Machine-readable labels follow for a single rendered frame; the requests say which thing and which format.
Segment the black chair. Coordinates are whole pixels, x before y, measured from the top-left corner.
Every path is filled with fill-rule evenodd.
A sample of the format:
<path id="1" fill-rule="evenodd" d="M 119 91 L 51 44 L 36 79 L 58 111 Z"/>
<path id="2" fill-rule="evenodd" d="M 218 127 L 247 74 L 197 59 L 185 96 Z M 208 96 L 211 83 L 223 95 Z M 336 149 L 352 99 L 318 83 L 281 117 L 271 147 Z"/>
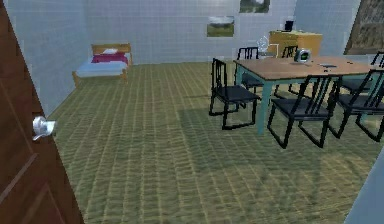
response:
<path id="1" fill-rule="evenodd" d="M 227 78 L 227 64 L 222 60 L 213 58 L 211 63 L 211 98 L 209 106 L 209 115 L 221 115 L 223 117 L 223 130 L 233 130 L 254 125 L 256 123 L 257 101 L 260 100 L 260 97 L 240 85 L 229 85 L 227 82 Z M 224 104 L 223 110 L 221 112 L 213 111 L 215 99 L 219 99 Z M 241 104 L 247 103 L 252 104 L 251 121 L 248 123 L 228 125 L 228 115 L 230 113 L 237 112 L 238 107 Z"/>
<path id="2" fill-rule="evenodd" d="M 259 59 L 259 48 L 256 46 L 251 47 L 240 47 L 237 51 L 237 60 L 243 58 L 247 60 L 247 64 L 244 67 L 242 73 L 241 84 L 249 90 L 253 89 L 253 92 L 256 92 L 258 87 L 262 87 L 263 83 L 254 77 L 254 72 L 249 68 L 251 61 Z"/>
<path id="3" fill-rule="evenodd" d="M 295 64 L 304 64 L 304 63 L 298 63 L 298 62 L 294 61 L 294 56 L 295 56 L 295 52 L 296 52 L 297 49 L 300 49 L 300 48 L 298 48 L 298 45 L 292 45 L 292 46 L 285 47 L 284 50 L 283 50 L 282 58 L 293 58 L 293 62 Z M 294 91 L 292 89 L 292 87 L 293 87 L 293 84 L 289 84 L 288 92 L 291 93 L 291 94 L 294 94 L 294 95 L 298 95 L 299 92 Z M 276 85 L 276 88 L 275 88 L 275 91 L 274 91 L 274 96 L 277 97 L 277 98 L 280 98 L 280 99 L 284 99 L 285 97 L 280 95 L 278 93 L 278 90 L 279 90 L 279 85 Z"/>
<path id="4" fill-rule="evenodd" d="M 340 93 L 342 77 L 340 75 L 309 75 L 300 85 L 296 99 L 272 99 L 272 108 L 267 122 L 267 129 L 281 148 L 288 146 L 293 124 L 298 123 L 299 129 L 319 148 L 324 146 L 330 119 Z M 284 138 L 273 130 L 272 122 L 275 112 L 279 111 L 288 120 Z M 303 126 L 304 122 L 321 122 L 320 138 L 316 139 Z"/>
<path id="5" fill-rule="evenodd" d="M 365 84 L 372 76 L 377 79 L 372 83 L 373 90 L 367 95 L 362 95 Z M 328 126 L 331 133 L 340 138 L 348 119 L 351 115 L 356 115 L 355 123 L 364 131 L 372 140 L 379 142 L 384 135 L 384 70 L 371 69 L 359 88 L 353 94 L 332 93 L 329 100 L 338 104 L 343 109 L 343 119 L 338 130 L 331 125 Z M 362 122 L 362 116 L 366 115 L 380 115 L 382 117 L 379 130 L 377 134 L 373 134 Z"/>
<path id="6" fill-rule="evenodd" d="M 373 57 L 371 61 L 371 65 L 377 65 L 380 68 L 384 68 L 384 50 L 378 51 L 376 55 Z M 342 81 L 341 86 L 350 91 L 351 94 L 354 94 L 363 83 L 364 78 L 356 78 L 356 79 L 344 79 Z M 372 84 L 372 79 L 369 79 L 364 87 L 362 88 L 362 92 L 366 93 L 370 90 Z"/>

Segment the wooden table with teal legs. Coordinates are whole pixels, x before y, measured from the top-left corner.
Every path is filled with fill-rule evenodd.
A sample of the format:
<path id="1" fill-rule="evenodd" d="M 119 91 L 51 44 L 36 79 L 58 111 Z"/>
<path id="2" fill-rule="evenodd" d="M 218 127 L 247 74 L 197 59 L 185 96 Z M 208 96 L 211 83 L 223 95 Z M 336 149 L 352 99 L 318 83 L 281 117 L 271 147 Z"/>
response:
<path id="1" fill-rule="evenodd" d="M 235 60 L 236 84 L 241 84 L 242 73 L 247 60 Z M 324 68 L 320 63 L 337 65 L 337 68 Z M 340 75 L 345 79 L 363 77 L 371 69 L 380 69 L 377 65 L 356 62 L 344 57 L 315 56 L 304 64 L 295 64 L 293 58 L 266 58 L 253 60 L 249 68 L 254 77 L 263 83 L 262 101 L 258 107 L 256 127 L 259 134 L 266 129 L 268 108 L 275 85 L 303 83 L 308 75 Z"/>

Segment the large brown framed picture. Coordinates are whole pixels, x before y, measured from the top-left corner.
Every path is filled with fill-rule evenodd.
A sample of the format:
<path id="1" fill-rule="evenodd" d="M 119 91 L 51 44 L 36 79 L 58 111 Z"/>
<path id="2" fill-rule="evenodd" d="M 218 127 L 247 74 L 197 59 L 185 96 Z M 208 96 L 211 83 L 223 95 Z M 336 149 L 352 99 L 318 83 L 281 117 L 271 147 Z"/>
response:
<path id="1" fill-rule="evenodd" d="M 344 54 L 375 54 L 381 50 L 384 50 L 384 0 L 361 0 Z"/>

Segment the silver alarm clock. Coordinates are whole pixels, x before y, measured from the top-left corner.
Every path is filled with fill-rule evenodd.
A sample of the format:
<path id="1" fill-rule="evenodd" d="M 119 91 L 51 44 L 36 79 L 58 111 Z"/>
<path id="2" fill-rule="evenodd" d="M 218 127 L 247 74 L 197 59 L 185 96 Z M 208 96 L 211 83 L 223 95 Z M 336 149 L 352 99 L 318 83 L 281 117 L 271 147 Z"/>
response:
<path id="1" fill-rule="evenodd" d="M 294 61 L 298 63 L 306 63 L 310 60 L 311 51 L 309 49 L 297 49 L 294 56 Z"/>

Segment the magenta blanket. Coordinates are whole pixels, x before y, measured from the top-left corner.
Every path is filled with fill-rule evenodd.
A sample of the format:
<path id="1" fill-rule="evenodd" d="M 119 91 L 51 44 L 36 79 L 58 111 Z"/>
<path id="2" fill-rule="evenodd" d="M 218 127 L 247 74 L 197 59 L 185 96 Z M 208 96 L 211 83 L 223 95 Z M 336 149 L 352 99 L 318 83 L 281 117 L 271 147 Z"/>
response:
<path id="1" fill-rule="evenodd" d="M 104 63 L 104 62 L 124 62 L 128 63 L 128 59 L 122 52 L 117 52 L 115 54 L 98 54 L 94 55 L 92 58 L 92 63 Z"/>

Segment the dark green framed picture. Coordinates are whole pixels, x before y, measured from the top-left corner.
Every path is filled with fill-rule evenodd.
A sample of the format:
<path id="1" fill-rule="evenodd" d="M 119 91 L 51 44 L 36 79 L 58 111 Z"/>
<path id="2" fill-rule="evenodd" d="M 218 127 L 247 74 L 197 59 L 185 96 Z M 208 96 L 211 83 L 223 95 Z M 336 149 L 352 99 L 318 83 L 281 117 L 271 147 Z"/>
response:
<path id="1" fill-rule="evenodd" d="M 267 13 L 270 0 L 240 0 L 240 13 Z"/>

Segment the yellow wooden cabinet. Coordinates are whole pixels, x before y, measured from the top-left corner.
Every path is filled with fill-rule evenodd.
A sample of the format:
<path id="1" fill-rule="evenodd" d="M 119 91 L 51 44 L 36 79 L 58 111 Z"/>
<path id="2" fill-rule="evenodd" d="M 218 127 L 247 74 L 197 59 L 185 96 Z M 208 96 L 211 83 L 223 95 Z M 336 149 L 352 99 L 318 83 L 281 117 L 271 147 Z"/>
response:
<path id="1" fill-rule="evenodd" d="M 298 46 L 299 48 L 309 49 L 313 56 L 318 56 L 322 35 L 311 32 L 300 31 L 270 31 L 268 52 L 275 53 L 278 57 L 282 56 L 283 50 L 287 46 Z"/>

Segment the brown wooden room door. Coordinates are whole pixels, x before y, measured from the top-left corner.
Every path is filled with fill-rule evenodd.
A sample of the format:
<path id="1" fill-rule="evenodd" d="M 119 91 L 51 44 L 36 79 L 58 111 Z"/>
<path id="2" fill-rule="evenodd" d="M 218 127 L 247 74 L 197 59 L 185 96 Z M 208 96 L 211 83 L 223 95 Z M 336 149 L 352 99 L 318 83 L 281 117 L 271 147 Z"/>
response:
<path id="1" fill-rule="evenodd" d="M 9 13 L 0 0 L 0 224 L 84 224 Z"/>

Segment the wooden bed with blue mattress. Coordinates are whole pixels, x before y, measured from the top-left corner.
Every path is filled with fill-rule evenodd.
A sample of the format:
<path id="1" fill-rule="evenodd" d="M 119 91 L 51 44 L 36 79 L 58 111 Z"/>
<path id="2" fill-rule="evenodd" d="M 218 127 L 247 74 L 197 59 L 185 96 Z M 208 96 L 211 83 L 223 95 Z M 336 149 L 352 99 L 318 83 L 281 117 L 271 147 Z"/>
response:
<path id="1" fill-rule="evenodd" d="M 92 63 L 94 55 L 102 54 L 105 49 L 115 48 L 118 52 L 122 52 L 128 59 L 128 63 L 124 62 L 104 62 L 104 63 Z M 92 57 L 83 63 L 78 69 L 72 72 L 72 78 L 75 87 L 80 85 L 82 78 L 88 77 L 106 77 L 106 76 L 118 76 L 125 83 L 127 80 L 128 69 L 133 65 L 133 56 L 131 52 L 131 44 L 127 43 L 110 43 L 110 44 L 92 44 Z"/>

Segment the green landscape framed picture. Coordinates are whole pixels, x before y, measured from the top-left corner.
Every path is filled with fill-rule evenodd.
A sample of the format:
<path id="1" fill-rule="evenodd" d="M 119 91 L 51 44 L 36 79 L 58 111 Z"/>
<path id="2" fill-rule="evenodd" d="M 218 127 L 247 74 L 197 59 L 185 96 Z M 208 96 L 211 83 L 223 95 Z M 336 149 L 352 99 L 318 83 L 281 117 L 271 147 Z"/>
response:
<path id="1" fill-rule="evenodd" d="M 233 37 L 234 17 L 233 16 L 211 16 L 207 23 L 208 37 Z"/>

